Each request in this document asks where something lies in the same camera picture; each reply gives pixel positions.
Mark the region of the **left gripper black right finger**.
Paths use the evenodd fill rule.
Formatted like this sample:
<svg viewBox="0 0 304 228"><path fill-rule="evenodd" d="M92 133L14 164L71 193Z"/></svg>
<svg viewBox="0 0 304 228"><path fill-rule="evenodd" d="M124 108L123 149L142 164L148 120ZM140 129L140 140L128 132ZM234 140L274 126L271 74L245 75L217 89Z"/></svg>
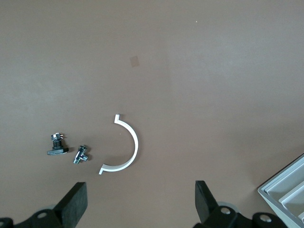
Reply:
<svg viewBox="0 0 304 228"><path fill-rule="evenodd" d="M234 228L237 213L228 205L219 205L203 180L195 182L195 207L202 228Z"/></svg>

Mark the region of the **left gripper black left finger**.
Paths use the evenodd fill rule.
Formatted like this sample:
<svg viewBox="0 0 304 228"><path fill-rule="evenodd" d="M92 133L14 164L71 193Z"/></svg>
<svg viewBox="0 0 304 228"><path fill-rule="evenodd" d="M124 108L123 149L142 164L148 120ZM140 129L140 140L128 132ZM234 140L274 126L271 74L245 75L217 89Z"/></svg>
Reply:
<svg viewBox="0 0 304 228"><path fill-rule="evenodd" d="M43 209L16 225L18 228L75 228L87 209L87 186L76 183L53 209Z"/></svg>

